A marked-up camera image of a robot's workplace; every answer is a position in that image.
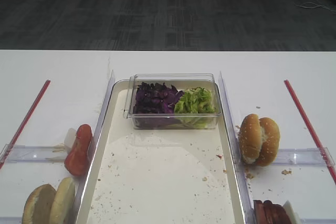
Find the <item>hot dog bun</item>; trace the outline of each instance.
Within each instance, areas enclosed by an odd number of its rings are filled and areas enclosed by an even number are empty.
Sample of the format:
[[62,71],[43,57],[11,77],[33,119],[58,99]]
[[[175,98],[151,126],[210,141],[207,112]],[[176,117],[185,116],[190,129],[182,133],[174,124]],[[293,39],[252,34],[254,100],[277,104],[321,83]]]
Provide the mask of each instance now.
[[55,194],[56,190],[50,184],[37,187],[26,201],[22,224],[48,223]]
[[246,116],[238,134],[239,148],[247,164],[267,166],[278,153],[280,131],[277,123],[270,118],[256,114]]
[[68,218],[75,201],[75,183],[73,178],[64,178],[58,186],[50,211],[49,224],[63,224]]

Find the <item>plastic container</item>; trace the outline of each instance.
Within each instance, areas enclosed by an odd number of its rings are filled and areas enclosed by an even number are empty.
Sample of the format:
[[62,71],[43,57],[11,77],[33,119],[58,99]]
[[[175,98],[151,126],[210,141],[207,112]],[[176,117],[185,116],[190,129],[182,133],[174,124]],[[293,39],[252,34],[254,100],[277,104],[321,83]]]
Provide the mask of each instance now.
[[[135,96],[138,85],[164,84],[174,85],[177,90],[205,88],[212,94],[212,106],[215,113],[211,114],[135,114]],[[124,116],[131,118],[135,129],[214,129],[221,114],[218,87],[212,74],[136,74],[130,78]]]

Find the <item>bread crumb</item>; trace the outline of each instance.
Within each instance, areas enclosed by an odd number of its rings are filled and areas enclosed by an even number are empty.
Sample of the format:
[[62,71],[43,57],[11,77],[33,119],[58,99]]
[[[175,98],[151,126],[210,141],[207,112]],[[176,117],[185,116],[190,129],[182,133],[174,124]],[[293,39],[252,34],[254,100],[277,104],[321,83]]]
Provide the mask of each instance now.
[[253,178],[254,178],[254,176],[253,176],[253,174],[251,174],[251,173],[248,173],[248,174],[246,174],[246,178],[253,179]]
[[291,174],[291,173],[292,173],[291,170],[286,170],[286,169],[281,172],[281,174],[284,174],[284,175]]

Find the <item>red straw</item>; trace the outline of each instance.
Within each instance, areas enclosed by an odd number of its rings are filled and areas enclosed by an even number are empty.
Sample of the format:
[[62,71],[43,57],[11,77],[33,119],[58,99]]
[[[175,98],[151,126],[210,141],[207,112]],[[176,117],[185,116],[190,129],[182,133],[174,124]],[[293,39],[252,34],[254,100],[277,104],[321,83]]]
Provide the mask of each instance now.
[[298,110],[299,110],[299,112],[300,112],[300,114],[301,114],[301,116],[302,116],[302,118],[303,118],[303,120],[304,120],[304,122],[305,122],[305,124],[306,124],[306,126],[307,126],[307,128],[309,130],[309,132],[310,132],[310,135],[314,139],[314,142],[315,142],[317,148],[320,149],[321,155],[322,155],[323,159],[325,160],[325,163],[327,164],[327,167],[328,167],[328,170],[330,172],[330,175],[331,175],[331,177],[333,178],[333,180],[334,180],[334,182],[336,184],[336,171],[335,171],[335,168],[333,166],[328,166],[328,164],[330,164],[329,158],[328,158],[327,154],[325,153],[324,147],[323,147],[321,141],[319,140],[319,137],[317,136],[317,134],[316,134],[313,126],[311,125],[311,123],[310,123],[310,121],[309,121],[309,119],[308,119],[305,111],[303,110],[303,107],[302,107],[302,105],[301,105],[298,97],[296,96],[296,94],[294,92],[294,89],[292,88],[292,86],[290,85],[290,83],[289,83],[288,80],[285,80],[284,83],[285,83],[285,85],[286,85],[286,87],[287,87],[290,95],[292,96],[292,98],[294,100],[294,103],[295,103],[296,107],[298,108]]
[[9,146],[7,147],[7,150],[5,152],[5,156],[3,159],[3,163],[0,163],[0,169],[3,167],[6,158],[8,157],[9,153],[11,152],[13,145],[16,143],[17,139],[19,138],[23,128],[25,127],[25,125],[27,124],[29,118],[31,117],[32,113],[34,112],[37,104],[40,102],[42,96],[44,95],[44,93],[46,92],[48,86],[50,84],[50,80],[46,80],[46,82],[44,83],[42,89],[40,90],[39,94],[37,95],[34,103],[31,105],[28,113],[26,114],[25,118],[23,119],[22,123],[20,124],[19,128],[17,129],[16,133],[14,134],[11,142],[9,143]]

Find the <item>hot dog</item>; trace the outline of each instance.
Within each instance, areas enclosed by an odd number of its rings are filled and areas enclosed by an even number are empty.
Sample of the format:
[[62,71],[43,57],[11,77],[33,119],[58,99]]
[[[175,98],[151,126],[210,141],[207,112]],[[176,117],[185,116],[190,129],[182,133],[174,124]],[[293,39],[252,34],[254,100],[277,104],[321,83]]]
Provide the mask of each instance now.
[[88,149],[92,140],[91,127],[88,124],[79,126],[76,140],[64,161],[65,168],[74,176],[82,176],[89,168]]

